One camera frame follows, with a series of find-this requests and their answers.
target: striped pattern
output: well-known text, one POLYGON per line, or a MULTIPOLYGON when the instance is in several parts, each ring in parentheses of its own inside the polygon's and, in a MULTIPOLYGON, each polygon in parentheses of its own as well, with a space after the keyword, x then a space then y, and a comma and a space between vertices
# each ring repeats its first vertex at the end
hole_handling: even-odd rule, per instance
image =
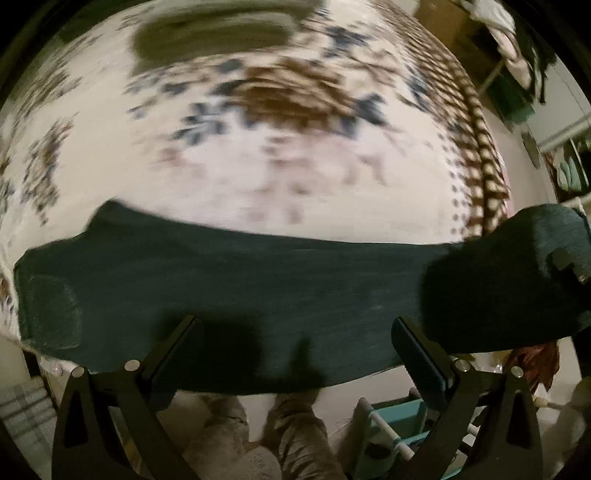
POLYGON ((57 414, 41 377, 0 391, 0 420, 31 468, 51 478, 51 449, 57 414))
POLYGON ((437 121, 447 127, 462 155, 463 162, 455 166, 463 170, 461 202, 470 208, 464 238, 492 232, 507 217, 509 188, 472 81, 457 58, 415 19, 389 0, 372 1, 405 42, 425 78, 437 121))

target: black clamp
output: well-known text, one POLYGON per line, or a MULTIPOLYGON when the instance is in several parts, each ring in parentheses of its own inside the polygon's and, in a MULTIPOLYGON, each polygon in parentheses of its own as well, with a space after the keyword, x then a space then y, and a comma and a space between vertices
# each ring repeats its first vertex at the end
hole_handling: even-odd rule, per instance
POLYGON ((155 417, 169 405, 178 379, 177 365, 190 358, 203 341, 203 326, 187 316, 172 335, 143 360, 130 360, 119 372, 90 374, 83 367, 72 371, 61 402, 53 443, 52 478, 88 480, 140 480, 127 460, 109 414, 118 406, 148 470, 158 480, 199 480, 176 450, 155 417))
POLYGON ((475 370, 452 361, 411 322, 398 318, 392 344, 428 408, 440 417, 419 450, 399 464, 388 480, 439 480, 466 436, 474 409, 486 416, 457 480, 539 480, 540 431, 523 371, 504 374, 475 370))

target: teal basket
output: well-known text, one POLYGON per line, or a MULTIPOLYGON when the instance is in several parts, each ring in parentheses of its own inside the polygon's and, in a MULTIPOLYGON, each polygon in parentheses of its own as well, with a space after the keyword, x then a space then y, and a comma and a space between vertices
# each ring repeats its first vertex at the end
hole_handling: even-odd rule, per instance
MULTIPOLYGON (((427 407, 422 399, 411 400, 405 403, 391 405, 381 408, 373 408, 367 411, 365 419, 365 431, 363 433, 363 442, 361 452, 357 459, 357 463, 353 470, 353 480, 371 480, 384 478, 395 462, 404 462, 405 460, 394 450, 392 440, 382 431, 375 420, 370 418, 369 414, 375 411, 382 417, 392 429, 400 435, 402 443, 409 445, 416 449, 428 436, 429 430, 425 430, 425 420, 427 419, 427 407), (370 457, 368 447, 370 444, 380 445, 381 451, 384 453, 375 458, 375 455, 370 457)), ((450 478, 457 474, 462 467, 463 460, 466 456, 458 453, 457 457, 450 464, 442 480, 450 478)))

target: metal bolt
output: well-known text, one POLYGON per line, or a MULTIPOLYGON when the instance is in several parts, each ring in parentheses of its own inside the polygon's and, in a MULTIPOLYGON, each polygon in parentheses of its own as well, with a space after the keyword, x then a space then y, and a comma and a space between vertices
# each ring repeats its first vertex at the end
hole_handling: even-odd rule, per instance
POLYGON ((82 375, 84 375, 84 367, 76 367, 72 370, 72 376, 74 378, 80 378, 82 375))
POLYGON ((468 370, 470 370, 470 362, 468 362, 466 360, 458 360, 456 362, 456 368, 460 372, 467 372, 468 370))
POLYGON ((128 372, 135 372, 139 368, 139 360, 128 360, 125 363, 125 369, 128 372))
POLYGON ((517 378, 521 378, 524 375, 523 370, 521 369, 521 367, 518 367, 517 365, 511 368, 511 373, 513 375, 515 375, 517 378))

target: bed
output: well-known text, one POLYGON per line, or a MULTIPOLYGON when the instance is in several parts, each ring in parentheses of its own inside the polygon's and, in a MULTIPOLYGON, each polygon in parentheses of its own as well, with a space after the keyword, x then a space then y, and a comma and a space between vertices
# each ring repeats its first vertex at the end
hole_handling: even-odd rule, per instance
POLYGON ((461 242, 506 217, 475 88, 389 1, 329 0, 286 46, 138 73, 134 34, 163 2, 54 39, 2 109, 0 334, 21 341, 15 263, 109 199, 346 242, 461 242))

